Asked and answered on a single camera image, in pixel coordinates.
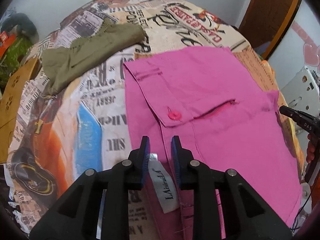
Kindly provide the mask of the right hand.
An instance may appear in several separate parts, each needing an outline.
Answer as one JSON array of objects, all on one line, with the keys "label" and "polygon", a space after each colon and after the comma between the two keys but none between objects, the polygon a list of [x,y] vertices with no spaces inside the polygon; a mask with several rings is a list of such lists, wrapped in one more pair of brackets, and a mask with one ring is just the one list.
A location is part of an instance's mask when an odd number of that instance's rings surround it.
[{"label": "right hand", "polygon": [[307,155],[306,155],[306,161],[307,163],[311,163],[315,157],[315,145],[313,143],[314,137],[312,134],[308,134],[308,147],[307,147]]}]

